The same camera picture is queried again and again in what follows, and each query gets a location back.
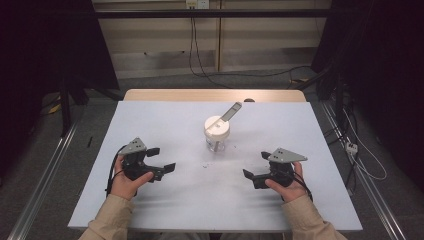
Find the clear jar with white lid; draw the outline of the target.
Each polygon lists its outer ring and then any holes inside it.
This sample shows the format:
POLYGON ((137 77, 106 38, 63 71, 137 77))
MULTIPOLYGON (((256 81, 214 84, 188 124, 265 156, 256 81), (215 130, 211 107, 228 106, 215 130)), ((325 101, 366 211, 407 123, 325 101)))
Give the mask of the clear jar with white lid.
POLYGON ((211 116, 204 123, 204 135, 210 151, 219 152, 225 148, 230 135, 230 119, 242 108, 241 102, 234 103, 223 115, 211 116))

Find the person's left hand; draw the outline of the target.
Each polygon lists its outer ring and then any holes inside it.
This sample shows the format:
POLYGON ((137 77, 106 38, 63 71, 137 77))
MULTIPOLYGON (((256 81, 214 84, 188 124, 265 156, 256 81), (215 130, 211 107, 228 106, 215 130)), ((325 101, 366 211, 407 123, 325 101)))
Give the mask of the person's left hand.
POLYGON ((123 173, 120 163, 115 165, 115 175, 110 193, 112 195, 124 198, 130 201, 136 194, 137 190, 154 177, 152 172, 145 173, 136 180, 131 180, 123 173))

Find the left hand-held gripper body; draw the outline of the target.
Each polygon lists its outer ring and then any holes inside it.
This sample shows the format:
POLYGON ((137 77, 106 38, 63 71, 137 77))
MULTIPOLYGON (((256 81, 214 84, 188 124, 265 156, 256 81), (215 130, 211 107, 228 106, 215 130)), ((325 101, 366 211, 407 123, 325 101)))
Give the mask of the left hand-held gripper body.
POLYGON ((121 168, 127 178, 136 180, 147 172, 153 172, 153 169, 144 163, 146 154, 147 147, 139 137, 118 152, 118 155, 122 156, 121 168))

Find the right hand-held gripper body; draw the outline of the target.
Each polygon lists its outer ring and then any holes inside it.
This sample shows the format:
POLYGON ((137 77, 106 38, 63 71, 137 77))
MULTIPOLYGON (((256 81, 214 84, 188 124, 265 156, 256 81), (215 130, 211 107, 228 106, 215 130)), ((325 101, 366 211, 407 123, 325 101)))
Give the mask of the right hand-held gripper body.
POLYGON ((287 149, 277 148, 269 157, 271 178, 282 186, 289 186, 294 181, 295 171, 292 163, 307 161, 304 155, 287 149))

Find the black horizontal bar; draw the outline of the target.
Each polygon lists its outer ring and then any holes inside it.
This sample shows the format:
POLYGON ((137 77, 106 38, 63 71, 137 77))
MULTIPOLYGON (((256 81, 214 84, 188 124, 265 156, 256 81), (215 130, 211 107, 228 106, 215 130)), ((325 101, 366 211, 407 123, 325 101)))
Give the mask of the black horizontal bar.
POLYGON ((315 18, 334 14, 329 9, 288 9, 288 10, 108 10, 97 11, 95 16, 102 19, 127 18, 315 18))

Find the person's right hand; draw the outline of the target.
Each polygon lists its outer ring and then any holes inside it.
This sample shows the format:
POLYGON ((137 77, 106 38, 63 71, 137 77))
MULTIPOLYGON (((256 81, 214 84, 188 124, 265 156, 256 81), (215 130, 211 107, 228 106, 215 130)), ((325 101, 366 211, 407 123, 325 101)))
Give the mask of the person's right hand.
POLYGON ((265 180, 265 184, 280 194, 285 203, 294 201, 304 195, 308 195, 308 191, 305 188, 306 183, 303 179, 302 164, 300 162, 293 162, 292 165, 294 167, 296 179, 288 187, 284 187, 271 179, 265 180))

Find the white table board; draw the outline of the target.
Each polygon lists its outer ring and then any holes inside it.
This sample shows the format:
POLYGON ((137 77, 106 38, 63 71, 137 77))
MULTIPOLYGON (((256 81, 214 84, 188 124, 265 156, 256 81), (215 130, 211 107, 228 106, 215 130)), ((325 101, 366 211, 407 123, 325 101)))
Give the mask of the white table board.
POLYGON ((133 202, 131 228, 170 232, 284 232, 288 222, 281 198, 271 189, 255 189, 243 170, 267 172, 261 152, 288 149, 308 158, 304 180, 321 216, 339 231, 362 225, 322 135, 311 105, 245 103, 230 121, 230 135, 221 152, 206 146, 207 118, 221 115, 228 102, 122 101, 82 195, 68 223, 83 229, 105 200, 114 155, 139 137, 157 156, 146 163, 175 163, 174 172, 140 188, 133 202), (209 168, 202 164, 213 163, 209 168))

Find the aluminium floor rail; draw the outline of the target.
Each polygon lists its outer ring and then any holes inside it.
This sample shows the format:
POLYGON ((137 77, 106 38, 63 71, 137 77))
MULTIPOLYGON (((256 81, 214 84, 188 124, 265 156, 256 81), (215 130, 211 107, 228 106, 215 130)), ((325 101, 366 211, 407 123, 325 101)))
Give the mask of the aluminium floor rail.
POLYGON ((346 133, 343 133, 341 126, 336 123, 335 110, 330 103, 322 103, 322 108, 334 128, 334 132, 338 137, 338 142, 342 145, 344 152, 347 154, 347 158, 350 163, 350 175, 355 174, 355 179, 360 181, 364 187, 365 192, 367 193, 368 198, 370 199, 372 206, 376 210, 376 213, 382 222, 384 228, 386 229, 391 240, 407 240, 401 226, 399 225, 396 217, 394 216, 392 210, 389 208, 387 202, 383 199, 383 195, 377 188, 375 181, 381 181, 387 178, 387 171, 384 170, 384 166, 381 164, 380 160, 363 144, 357 135, 354 124, 349 118, 349 115, 345 110, 344 120, 347 122, 347 128, 351 130, 354 135, 353 141, 348 137, 346 133), (359 157, 359 151, 356 155, 351 155, 346 152, 345 144, 347 142, 352 142, 355 144, 357 142, 365 151, 372 156, 372 158, 380 165, 384 170, 384 177, 376 177, 374 174, 371 174, 366 166, 363 164, 362 160, 359 157))
POLYGON ((27 201, 23 211, 19 215, 7 240, 25 240, 29 230, 39 212, 39 209, 47 195, 50 185, 57 173, 57 170, 66 155, 70 143, 78 128, 80 118, 77 118, 60 137, 57 147, 51 156, 47 167, 45 168, 38 184, 27 201))

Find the yellow floor tape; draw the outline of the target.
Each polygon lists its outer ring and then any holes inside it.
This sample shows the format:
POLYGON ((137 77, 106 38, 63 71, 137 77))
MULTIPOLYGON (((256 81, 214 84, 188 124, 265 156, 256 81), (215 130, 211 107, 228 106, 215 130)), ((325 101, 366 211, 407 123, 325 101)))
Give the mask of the yellow floor tape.
POLYGON ((54 114, 61 109, 61 97, 58 96, 53 100, 51 104, 48 105, 48 114, 54 114))

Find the wooden table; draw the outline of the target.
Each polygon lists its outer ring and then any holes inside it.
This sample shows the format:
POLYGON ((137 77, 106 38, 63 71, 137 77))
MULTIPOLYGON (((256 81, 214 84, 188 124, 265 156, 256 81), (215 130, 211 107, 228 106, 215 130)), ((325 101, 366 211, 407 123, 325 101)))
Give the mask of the wooden table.
POLYGON ((125 101, 208 101, 243 102, 251 98, 255 102, 305 102, 299 90, 257 89, 130 89, 125 101))

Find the white wall outlet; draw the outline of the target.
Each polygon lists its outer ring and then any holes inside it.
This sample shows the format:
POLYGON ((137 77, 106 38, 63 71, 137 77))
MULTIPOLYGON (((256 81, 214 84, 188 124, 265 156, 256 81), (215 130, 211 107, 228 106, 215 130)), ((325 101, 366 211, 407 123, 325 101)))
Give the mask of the white wall outlet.
POLYGON ((209 9, 209 0, 185 0, 187 9, 209 9))

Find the black metal stand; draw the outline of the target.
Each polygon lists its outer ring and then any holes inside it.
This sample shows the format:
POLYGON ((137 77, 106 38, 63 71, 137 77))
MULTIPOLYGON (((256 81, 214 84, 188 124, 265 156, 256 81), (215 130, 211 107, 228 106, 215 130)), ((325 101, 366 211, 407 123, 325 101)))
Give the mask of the black metal stand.
POLYGON ((303 91, 311 85, 315 85, 316 94, 320 100, 329 100, 332 93, 335 94, 335 117, 336 123, 342 125, 344 122, 343 113, 343 89, 342 66, 339 63, 329 63, 316 76, 301 83, 296 90, 303 91))
POLYGON ((89 101, 86 89, 93 89, 94 91, 114 101, 121 101, 123 99, 122 94, 114 93, 112 90, 101 87, 94 81, 78 75, 74 77, 64 76, 59 81, 59 88, 60 105, 62 109, 62 137, 70 132, 72 126, 69 97, 72 97, 73 101, 77 105, 86 105, 89 101))

